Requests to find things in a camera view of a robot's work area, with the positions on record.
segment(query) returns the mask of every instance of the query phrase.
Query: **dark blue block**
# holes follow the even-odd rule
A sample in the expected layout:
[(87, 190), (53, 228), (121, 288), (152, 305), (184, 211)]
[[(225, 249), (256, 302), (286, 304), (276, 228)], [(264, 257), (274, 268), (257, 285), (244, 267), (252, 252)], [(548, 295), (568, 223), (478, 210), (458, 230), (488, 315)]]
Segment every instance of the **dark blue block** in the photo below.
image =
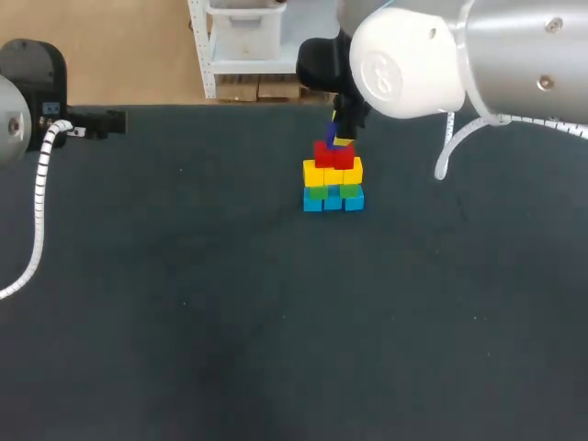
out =
[(343, 209), (343, 200), (339, 194), (339, 186), (329, 186), (329, 197), (324, 201), (325, 211)]
[(364, 206), (364, 190), (360, 186), (359, 195), (357, 195), (357, 198), (347, 198), (345, 200), (345, 211), (361, 211), (362, 209), (364, 209)]
[(304, 188), (304, 211), (307, 213), (318, 213), (322, 211), (322, 201), (311, 199), (311, 191)]
[(335, 136), (337, 136), (337, 129), (338, 129), (338, 125), (336, 122), (329, 123), (329, 127), (327, 129), (327, 139), (326, 139), (327, 149), (329, 149), (329, 150), (342, 150), (345, 148), (345, 147), (341, 147), (339, 145), (333, 145), (334, 138), (335, 138)]

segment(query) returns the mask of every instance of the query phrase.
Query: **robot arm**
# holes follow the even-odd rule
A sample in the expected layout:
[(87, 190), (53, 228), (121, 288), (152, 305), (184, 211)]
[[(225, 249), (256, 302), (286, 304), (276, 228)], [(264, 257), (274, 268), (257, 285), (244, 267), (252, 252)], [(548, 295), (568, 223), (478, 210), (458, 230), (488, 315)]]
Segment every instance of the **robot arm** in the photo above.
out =
[(583, 0), (339, 0), (337, 14), (336, 56), (317, 57), (327, 40), (300, 50), (310, 88), (398, 119), (463, 109), (494, 125), (499, 114), (588, 123)]

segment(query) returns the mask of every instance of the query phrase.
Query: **dark gray table surface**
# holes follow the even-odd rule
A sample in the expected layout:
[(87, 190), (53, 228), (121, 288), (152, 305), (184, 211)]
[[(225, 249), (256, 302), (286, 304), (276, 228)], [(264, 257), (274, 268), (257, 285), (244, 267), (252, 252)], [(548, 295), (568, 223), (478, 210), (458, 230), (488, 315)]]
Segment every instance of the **dark gray table surface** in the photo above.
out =
[[(51, 160), (0, 302), (0, 439), (588, 436), (588, 143), (374, 115), (367, 209), (301, 211), (326, 107), (145, 107)], [(0, 285), (36, 155), (0, 170)]]

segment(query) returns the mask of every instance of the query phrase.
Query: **white cable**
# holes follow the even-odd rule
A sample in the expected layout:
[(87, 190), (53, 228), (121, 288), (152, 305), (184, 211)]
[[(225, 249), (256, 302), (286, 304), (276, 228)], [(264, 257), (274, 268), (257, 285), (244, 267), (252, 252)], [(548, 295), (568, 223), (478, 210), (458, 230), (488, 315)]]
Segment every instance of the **white cable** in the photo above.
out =
[(18, 280), (6, 289), (0, 291), (0, 300), (11, 296), (24, 287), (33, 277), (39, 266), (40, 257), (43, 253), (43, 240), (45, 236), (45, 184), (47, 182), (47, 170), (51, 149), (58, 133), (73, 130), (71, 122), (60, 119), (49, 127), (43, 145), (40, 149), (39, 166), (37, 168), (37, 179), (35, 181), (35, 242), (33, 252), (28, 262), (27, 269)]
[[(582, 124), (571, 124), (567, 122), (557, 122), (544, 119), (532, 119), (526, 117), (513, 117), (510, 115), (498, 115), (502, 124), (509, 124), (511, 122), (526, 122), (527, 124), (535, 124), (538, 126), (548, 127), (569, 133), (570, 135), (578, 136), (588, 140), (588, 126)], [(470, 124), (461, 129), (450, 142), (446, 142), (437, 164), (435, 167), (435, 178), (442, 181), (447, 175), (447, 168), (449, 166), (449, 158), (456, 148), (471, 135), (473, 132), (490, 125), (488, 121), (482, 118), (474, 119)]]
[(445, 126), (445, 142), (444, 146), (448, 145), (453, 138), (453, 132), (456, 127), (456, 114), (454, 112), (447, 113), (447, 125)]

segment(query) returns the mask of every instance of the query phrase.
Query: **toy block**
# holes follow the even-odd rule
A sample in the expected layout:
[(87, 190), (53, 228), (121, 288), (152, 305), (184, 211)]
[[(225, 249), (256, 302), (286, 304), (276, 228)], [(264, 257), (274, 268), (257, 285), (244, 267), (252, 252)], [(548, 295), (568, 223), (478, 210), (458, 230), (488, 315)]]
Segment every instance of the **toy block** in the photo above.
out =
[(333, 140), (333, 146), (340, 147), (340, 148), (346, 147), (352, 142), (353, 142), (353, 140), (349, 140), (347, 138), (339, 138), (338, 136), (335, 136), (334, 140)]
[(310, 159), (302, 163), (304, 169), (304, 186), (305, 187), (322, 187), (324, 186), (324, 170), (316, 168), (314, 160)]
[(359, 187), (359, 194), (356, 198), (345, 199), (345, 211), (361, 211), (365, 207), (364, 190)]
[(329, 197), (329, 187), (310, 187), (309, 194), (312, 200), (325, 200)]
[(314, 200), (311, 198), (311, 190), (304, 188), (304, 200), (303, 200), (304, 211), (307, 213), (318, 213), (322, 211), (322, 201)]
[(335, 170), (353, 170), (356, 159), (356, 148), (349, 144), (342, 150), (334, 151), (334, 168)]
[(316, 168), (334, 167), (334, 152), (327, 148), (326, 142), (314, 143), (314, 165)]
[(338, 125), (336, 122), (330, 122), (328, 127), (327, 127), (327, 136), (326, 136), (326, 144), (327, 144), (327, 149), (328, 150), (333, 150), (338, 149), (339, 147), (334, 147), (333, 146), (333, 142), (334, 139), (337, 136), (337, 129), (338, 129)]
[(339, 186), (330, 186), (329, 197), (324, 200), (325, 211), (337, 211), (343, 209), (343, 200), (339, 194)]
[(339, 193), (341, 198), (348, 199), (348, 198), (357, 198), (359, 196), (359, 190), (361, 186), (359, 185), (352, 185), (352, 186), (340, 186)]
[(361, 159), (359, 156), (354, 158), (354, 166), (352, 170), (344, 170), (343, 171), (343, 184), (346, 186), (353, 185), (353, 184), (361, 184), (364, 178), (364, 167), (361, 164)]
[(326, 186), (340, 186), (343, 184), (344, 171), (334, 168), (324, 168), (324, 184)]

